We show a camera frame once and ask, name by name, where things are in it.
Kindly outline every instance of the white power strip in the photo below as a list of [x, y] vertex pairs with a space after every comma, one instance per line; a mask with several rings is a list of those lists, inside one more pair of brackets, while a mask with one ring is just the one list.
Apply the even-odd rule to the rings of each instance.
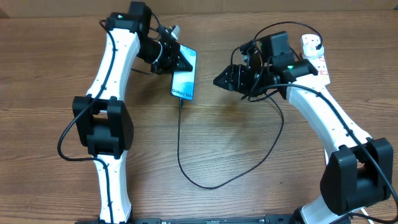
[[301, 36], [301, 47], [302, 47], [302, 57], [308, 59], [311, 64], [318, 70], [318, 76], [325, 86], [330, 84], [330, 77], [328, 72], [328, 67], [326, 66], [325, 54], [319, 57], [308, 57], [304, 53], [304, 45], [310, 44], [320, 44], [321, 40], [319, 36], [315, 34], [305, 34]]

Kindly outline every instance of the smartphone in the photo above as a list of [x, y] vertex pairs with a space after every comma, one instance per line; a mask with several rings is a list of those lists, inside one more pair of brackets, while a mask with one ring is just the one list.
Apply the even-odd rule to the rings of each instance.
[[184, 100], [193, 100], [195, 74], [197, 69], [197, 52], [184, 45], [180, 46], [181, 54], [192, 65], [191, 72], [174, 72], [172, 77], [171, 95]]

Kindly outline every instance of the white robotic arm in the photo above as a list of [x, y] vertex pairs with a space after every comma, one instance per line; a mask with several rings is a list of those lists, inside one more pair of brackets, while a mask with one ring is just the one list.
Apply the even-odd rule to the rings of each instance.
[[[109, 33], [98, 74], [86, 97], [77, 96], [73, 101], [73, 113], [75, 117], [79, 116], [76, 126], [80, 141], [96, 158], [101, 191], [101, 213], [97, 223], [129, 223], [132, 220], [126, 158], [132, 145], [134, 126], [124, 99], [135, 58], [144, 59], [151, 64], [151, 71], [159, 75], [193, 70], [176, 43], [178, 27], [166, 29], [159, 24], [160, 39], [155, 41], [147, 36], [151, 16], [152, 12], [144, 3], [132, 2], [129, 14], [114, 12], [107, 18]], [[106, 113], [108, 118], [95, 118], [93, 115], [98, 113]]]
[[[132, 64], [139, 53], [140, 41], [136, 33], [128, 29], [113, 29], [110, 31], [116, 44], [116, 55], [113, 69], [106, 83], [106, 88], [99, 97], [101, 100], [109, 100], [116, 97], [119, 101], [124, 101], [126, 85], [130, 76]], [[99, 66], [98, 74], [87, 95], [94, 98], [101, 89], [113, 54], [113, 45], [109, 35], [106, 38], [104, 56]], [[98, 154], [97, 157], [108, 165], [110, 198], [112, 203], [113, 222], [126, 222], [131, 217], [131, 202], [127, 194], [126, 183], [126, 158], [128, 151], [123, 151], [119, 159], [113, 155]], [[108, 208], [107, 183], [103, 165], [95, 161], [98, 173], [99, 189], [101, 192], [101, 213], [99, 220], [111, 223], [110, 210]]]
[[[303, 56], [309, 60], [294, 59], [286, 32], [256, 39], [261, 43], [261, 56], [256, 41], [243, 44], [239, 49], [247, 66], [230, 65], [213, 83], [249, 97], [277, 88], [308, 120], [323, 142], [329, 163], [320, 182], [321, 196], [298, 208], [288, 223], [329, 224], [390, 197], [393, 149], [385, 139], [372, 139], [333, 99], [325, 88], [329, 79], [324, 49], [317, 49], [320, 43], [313, 35], [303, 39]], [[265, 58], [266, 69], [260, 63]], [[357, 160], [364, 166], [358, 168]], [[269, 219], [278, 220], [277, 215], [271, 216]]]
[[[353, 130], [355, 136], [361, 141], [361, 143], [367, 143], [367, 139], [370, 138], [370, 135], [356, 125], [343, 111], [341, 106], [335, 101], [324, 86], [324, 82], [321, 77], [309, 74], [298, 77], [297, 81], [293, 82], [293, 84], [306, 86], [322, 93], [323, 96], [331, 101], [333, 106], [338, 110], [341, 117], [348, 124], [349, 128]], [[347, 130], [345, 130], [343, 125], [337, 119], [334, 112], [323, 99], [311, 92], [296, 87], [287, 87], [287, 99], [290, 104], [295, 106], [303, 114], [304, 118], [308, 120], [310, 126], [318, 134], [318, 137], [323, 141], [328, 158], [333, 152], [339, 151], [340, 146], [357, 146], [351, 136], [348, 135]], [[301, 209], [301, 215], [306, 224], [327, 224], [340, 217], [330, 211], [322, 195], [320, 195], [314, 202], [305, 205], [303, 209]]]

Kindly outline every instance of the wire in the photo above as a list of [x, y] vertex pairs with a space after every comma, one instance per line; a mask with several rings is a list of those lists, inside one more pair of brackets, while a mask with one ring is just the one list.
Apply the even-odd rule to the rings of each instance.
[[304, 24], [304, 23], [302, 23], [302, 22], [284, 21], [284, 22], [277, 22], [277, 23], [275, 23], [275, 24], [271, 24], [271, 25], [269, 25], [269, 26], [267, 26], [267, 27], [261, 29], [261, 30], [254, 36], [253, 40], [255, 40], [255, 39], [257, 38], [257, 36], [258, 36], [262, 31], [264, 31], [264, 30], [266, 30], [266, 29], [268, 29], [268, 28], [270, 28], [270, 27], [273, 27], [273, 26], [276, 26], [276, 25], [280, 25], [280, 24], [297, 24], [297, 25], [305, 26], [305, 27], [309, 28], [310, 30], [314, 31], [314, 32], [319, 36], [319, 39], [321, 40], [320, 44], [317, 45], [317, 50], [321, 49], [322, 43], [323, 43], [323, 39], [322, 39], [321, 34], [320, 34], [316, 29], [314, 29], [314, 28], [310, 27], [309, 25], [306, 25], [306, 24]]
[[[253, 91], [254, 91], [254, 89], [256, 89], [257, 85], [259, 84], [259, 82], [260, 82], [260, 80], [262, 78], [262, 74], [264, 73], [264, 69], [265, 69], [264, 60], [262, 58], [262, 52], [260, 51], [260, 49], [256, 45], [254, 47], [256, 48], [257, 53], [259, 54], [259, 56], [261, 58], [261, 71], [260, 71], [260, 74], [259, 74], [256, 82], [254, 83], [254, 85], [250, 89], [250, 92], [248, 94], [245, 94], [244, 96], [242, 96], [241, 100], [244, 100], [247, 96], [249, 96], [248, 100], [250, 101], [250, 98], [253, 95]], [[267, 60], [267, 68], [269, 66], [270, 61], [271, 61], [271, 57], [269, 57], [268, 60]]]
[[354, 140], [354, 142], [361, 148], [361, 150], [363, 151], [363, 153], [365, 153], [366, 157], [371, 161], [371, 164], [374, 166], [374, 168], [377, 170], [377, 172], [380, 174], [380, 176], [382, 177], [382, 179], [385, 181], [385, 183], [387, 184], [389, 190], [391, 191], [392, 197], [394, 198], [395, 202], [396, 202], [396, 206], [397, 206], [397, 215], [393, 220], [381, 220], [378, 218], [374, 218], [374, 217], [370, 217], [368, 215], [364, 215], [364, 214], [360, 214], [360, 213], [353, 213], [353, 212], [349, 212], [346, 215], [343, 215], [340, 219], [346, 218], [346, 217], [353, 217], [353, 216], [357, 216], [357, 217], [362, 217], [362, 218], [366, 218], [368, 220], [372, 220], [374, 222], [378, 222], [378, 223], [395, 223], [398, 222], [398, 196], [396, 191], [394, 190], [393, 186], [391, 185], [391, 183], [388, 181], [386, 175], [383, 173], [383, 171], [381, 170], [381, 168], [379, 167], [379, 165], [377, 164], [377, 162], [374, 160], [374, 158], [372, 157], [372, 155], [370, 155], [370, 153], [368, 152], [368, 150], [366, 150], [366, 148], [363, 146], [363, 144], [361, 143], [361, 141], [359, 141], [359, 139], [354, 135], [353, 131], [348, 127], [347, 123], [344, 121], [344, 119], [341, 117], [341, 115], [339, 114], [339, 112], [337, 111], [337, 109], [333, 106], [333, 104], [328, 100], [328, 98], [326, 98], [325, 96], [323, 96], [322, 93], [317, 92], [316, 90], [306, 87], [306, 86], [302, 86], [302, 85], [296, 85], [296, 84], [275, 84], [275, 85], [270, 85], [270, 86], [265, 86], [260, 88], [260, 92], [262, 91], [266, 91], [269, 89], [275, 89], [275, 88], [279, 88], [279, 87], [296, 87], [296, 88], [301, 88], [303, 90], [307, 90], [309, 92], [312, 92], [314, 94], [316, 94], [318, 97], [320, 97], [321, 99], [323, 99], [323, 101], [325, 101], [325, 103], [331, 108], [331, 110], [334, 112], [334, 114], [336, 115], [336, 117], [339, 119], [340, 123], [343, 125], [343, 127], [345, 128], [345, 130], [347, 130], [349, 136], [351, 136], [351, 138]]
[[[365, 208], [361, 208], [361, 212], [365, 215], [368, 215], [368, 213], [365, 211]], [[372, 220], [368, 220], [369, 224], [374, 224]]]
[[232, 51], [232, 54], [231, 54], [231, 66], [232, 66], [232, 64], [233, 64], [234, 53], [235, 53], [235, 51], [238, 50], [238, 49], [239, 49], [239, 47], [236, 47], [236, 48]]
[[274, 101], [274, 99], [272, 99], [271, 97], [270, 97], [269, 99], [272, 100], [272, 102], [273, 102], [273, 103], [275, 104], [275, 106], [278, 108], [279, 113], [280, 113], [280, 118], [281, 118], [281, 120], [282, 120], [282, 123], [281, 123], [281, 125], [280, 125], [279, 133], [278, 133], [278, 135], [276, 136], [276, 139], [275, 139], [273, 145], [272, 145], [271, 148], [269, 149], [269, 151], [268, 151], [268, 153], [266, 154], [266, 156], [265, 156], [257, 165], [255, 165], [254, 167], [252, 167], [252, 168], [249, 169], [248, 171], [243, 172], [242, 174], [239, 174], [239, 175], [237, 175], [236, 177], [233, 177], [232, 179], [229, 179], [228, 181], [226, 181], [226, 182], [224, 182], [224, 183], [222, 183], [222, 184], [220, 184], [220, 185], [217, 185], [217, 186], [215, 186], [215, 187], [204, 187], [204, 186], [202, 186], [202, 185], [197, 184], [197, 183], [194, 182], [191, 178], [188, 177], [188, 175], [184, 172], [184, 170], [183, 170], [183, 168], [182, 168], [182, 166], [181, 166], [181, 162], [180, 162], [180, 124], [181, 124], [181, 114], [182, 114], [183, 99], [180, 99], [180, 109], [179, 109], [179, 115], [178, 115], [178, 133], [177, 133], [177, 160], [178, 160], [178, 165], [180, 166], [180, 170], [181, 170], [182, 174], [185, 176], [185, 178], [187, 178], [191, 183], [193, 183], [193, 184], [196, 185], [197, 187], [200, 187], [200, 188], [202, 188], [202, 189], [214, 190], [214, 189], [218, 189], [218, 188], [220, 188], [220, 187], [222, 187], [222, 186], [224, 186], [224, 185], [230, 183], [231, 181], [234, 181], [234, 180], [236, 180], [236, 179], [238, 179], [238, 178], [240, 178], [240, 177], [242, 177], [242, 176], [244, 176], [244, 175], [250, 173], [250, 172], [253, 171], [255, 168], [259, 167], [259, 166], [268, 158], [269, 154], [272, 152], [273, 148], [274, 148], [275, 145], [276, 145], [276, 142], [277, 142], [278, 139], [279, 139], [280, 134], [282, 133], [282, 130], [283, 130], [284, 124], [285, 124], [285, 117], [284, 117], [284, 114], [283, 114], [281, 108], [280, 108], [279, 105]]
[[296, 53], [296, 51], [294, 51], [293, 48], [292, 48], [291, 46], [289, 46], [289, 47], [290, 47], [290, 50], [293, 52], [293, 54], [296, 56], [297, 60], [300, 60], [300, 57], [299, 57], [299, 55]]
[[157, 22], [157, 30], [155, 30], [154, 28], [149, 28], [150, 30], [153, 30], [153, 31], [155, 31], [155, 32], [157, 32], [157, 37], [156, 38], [151, 38], [152, 40], [157, 40], [157, 39], [159, 39], [159, 37], [160, 37], [160, 28], [162, 27], [161, 26], [161, 24], [160, 24], [160, 22], [159, 22], [159, 19], [157, 18], [157, 16], [152, 12], [152, 15], [155, 17], [155, 20], [156, 20], [156, 22]]
[[143, 72], [143, 71], [138, 70], [138, 69], [135, 69], [135, 68], [132, 68], [131, 70], [132, 70], [133, 72], [138, 72], [138, 73], [142, 73], [142, 74], [145, 74], [145, 75], [152, 75], [152, 74], [153, 74], [153, 72], [152, 72], [152, 73], [150, 73], [150, 72]]
[[249, 102], [250, 102], [250, 103], [254, 103], [254, 102], [266, 100], [266, 99], [270, 98], [272, 95], [274, 95], [275, 93], [278, 93], [278, 92], [279, 92], [279, 90], [274, 90], [272, 93], [266, 95], [266, 96], [263, 97], [263, 98], [256, 99], [256, 100], [249, 100]]
[[58, 145], [57, 145], [57, 151], [58, 154], [60, 155], [60, 157], [62, 159], [65, 159], [66, 161], [71, 161], [71, 162], [80, 162], [80, 161], [97, 161], [100, 162], [103, 165], [103, 168], [105, 170], [105, 176], [106, 176], [106, 195], [108, 198], [108, 207], [109, 207], [109, 216], [111, 217], [111, 224], [113, 224], [113, 212], [112, 212], [112, 201], [111, 201], [111, 192], [110, 192], [110, 184], [109, 184], [109, 172], [108, 172], [108, 166], [106, 165], [106, 163], [99, 158], [95, 158], [95, 157], [87, 157], [87, 158], [69, 158], [67, 156], [65, 156], [61, 150], [61, 146], [62, 146], [62, 142], [63, 139], [65, 138], [65, 136], [68, 134], [69, 130], [72, 128], [72, 126], [81, 118], [81, 116], [86, 113], [86, 111], [88, 111], [93, 105], [94, 103], [100, 98], [100, 96], [102, 95], [102, 92], [104, 92], [104, 90], [106, 89], [106, 83], [109, 79], [109, 76], [111, 74], [112, 71], [112, 67], [113, 67], [113, 63], [114, 63], [114, 58], [116, 56], [116, 44], [114, 42], [113, 36], [110, 33], [110, 31], [106, 28], [106, 26], [103, 24], [105, 22], [105, 20], [101, 20], [99, 22], [99, 24], [101, 25], [101, 27], [108, 33], [111, 41], [112, 41], [112, 45], [113, 45], [113, 49], [112, 49], [112, 59], [111, 59], [111, 63], [109, 65], [109, 69], [108, 72], [105, 76], [104, 82], [101, 85], [101, 89], [99, 90], [98, 94], [95, 96], [95, 98], [91, 101], [91, 103], [84, 108], [77, 116], [75, 116], [75, 118], [69, 123], [69, 125], [65, 128], [65, 130], [63, 131], [63, 133], [60, 136], [60, 139], [58, 140]]

